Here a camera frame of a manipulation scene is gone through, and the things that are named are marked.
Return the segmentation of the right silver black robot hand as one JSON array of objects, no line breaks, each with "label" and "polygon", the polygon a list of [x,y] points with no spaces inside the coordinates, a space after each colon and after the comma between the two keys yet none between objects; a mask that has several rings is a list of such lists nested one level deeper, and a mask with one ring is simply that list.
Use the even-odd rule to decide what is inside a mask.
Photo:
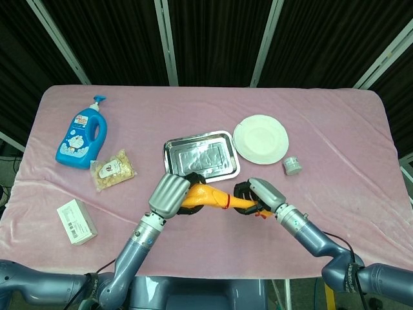
[{"label": "right silver black robot hand", "polygon": [[276,210],[286,204],[286,197],[271,183],[260,178],[249,178],[234,187],[234,197],[247,203],[247,207],[236,205],[234,209],[242,215],[271,216]]}]

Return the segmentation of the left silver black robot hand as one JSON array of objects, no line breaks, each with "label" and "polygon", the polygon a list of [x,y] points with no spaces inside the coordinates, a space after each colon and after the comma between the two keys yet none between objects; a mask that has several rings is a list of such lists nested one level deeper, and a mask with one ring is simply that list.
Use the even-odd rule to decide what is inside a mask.
[{"label": "left silver black robot hand", "polygon": [[199,212],[203,205],[182,207],[189,190],[196,184],[205,185],[206,180],[195,172],[186,176],[166,173],[149,199],[150,210],[166,220],[177,214],[193,215]]}]

